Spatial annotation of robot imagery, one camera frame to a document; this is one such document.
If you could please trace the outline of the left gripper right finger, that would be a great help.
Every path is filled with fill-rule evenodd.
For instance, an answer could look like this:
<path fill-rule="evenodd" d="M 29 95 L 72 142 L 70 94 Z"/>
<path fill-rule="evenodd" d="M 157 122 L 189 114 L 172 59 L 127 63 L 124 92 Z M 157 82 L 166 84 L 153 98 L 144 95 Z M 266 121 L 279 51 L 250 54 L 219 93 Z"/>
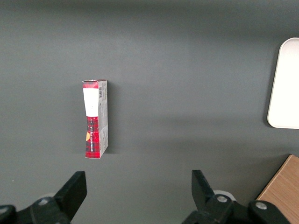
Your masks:
<path fill-rule="evenodd" d="M 224 194 L 215 194 L 201 170 L 192 171 L 192 197 L 196 210 L 184 224 L 235 224 L 234 203 Z"/>

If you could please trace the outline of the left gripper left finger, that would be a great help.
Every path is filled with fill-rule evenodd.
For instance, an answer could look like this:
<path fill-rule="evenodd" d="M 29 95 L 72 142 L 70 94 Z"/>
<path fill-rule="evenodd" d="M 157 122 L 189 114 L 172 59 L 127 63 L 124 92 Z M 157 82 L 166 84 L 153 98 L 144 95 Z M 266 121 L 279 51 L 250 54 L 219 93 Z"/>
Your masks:
<path fill-rule="evenodd" d="M 87 195 L 84 171 L 77 171 L 53 197 L 34 202 L 30 216 L 34 224 L 69 224 Z"/>

